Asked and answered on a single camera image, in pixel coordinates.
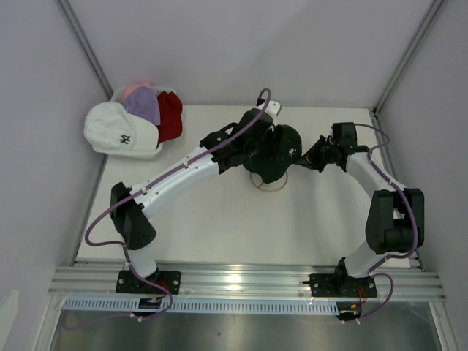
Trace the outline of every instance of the metal floor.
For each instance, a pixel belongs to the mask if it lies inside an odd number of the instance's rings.
[[[372,310],[376,304],[368,303]],[[66,312],[59,325],[85,325],[108,312]],[[117,317],[58,328],[51,351],[441,350],[427,303],[391,303],[360,325],[335,317],[167,313],[138,323]]]

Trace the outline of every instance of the white table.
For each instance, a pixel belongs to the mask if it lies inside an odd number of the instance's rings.
[[[155,160],[109,157],[90,222],[110,203],[110,189],[123,181],[131,186],[155,176],[186,156],[209,132],[239,121],[250,107],[184,106],[184,133],[164,145]],[[280,124],[296,128],[303,151],[328,135],[332,123],[371,123],[366,109],[284,107]],[[374,132],[358,127],[358,143],[376,144]],[[381,162],[378,152],[377,161]],[[365,240],[370,199],[358,182],[335,165],[323,173],[299,166],[289,170],[282,191],[255,189],[243,167],[183,193],[151,219],[157,237],[151,244],[156,261],[199,263],[335,265]],[[93,241],[120,239],[106,217],[91,234]],[[81,243],[79,260],[123,260],[119,246]],[[390,267],[410,266],[390,260]]]

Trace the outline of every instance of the purple baseball cap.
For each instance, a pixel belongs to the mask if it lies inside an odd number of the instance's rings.
[[[161,124],[161,113],[156,93],[152,88],[141,86],[136,88],[122,104],[128,113],[144,118],[155,126]]]

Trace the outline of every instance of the red baseball cap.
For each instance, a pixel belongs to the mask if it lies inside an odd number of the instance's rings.
[[[158,95],[161,124],[158,126],[159,143],[182,135],[182,101],[173,92]]]

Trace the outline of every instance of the white wall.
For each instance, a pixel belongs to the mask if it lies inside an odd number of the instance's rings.
[[[189,104],[374,107],[431,0],[71,0],[113,88]]]
[[[448,1],[381,121],[397,173],[425,193],[423,260],[440,272],[468,347],[467,18],[467,1]]]
[[[3,1],[0,33],[0,297],[20,290],[6,350],[22,351],[102,159],[82,125],[104,94],[53,1]]]

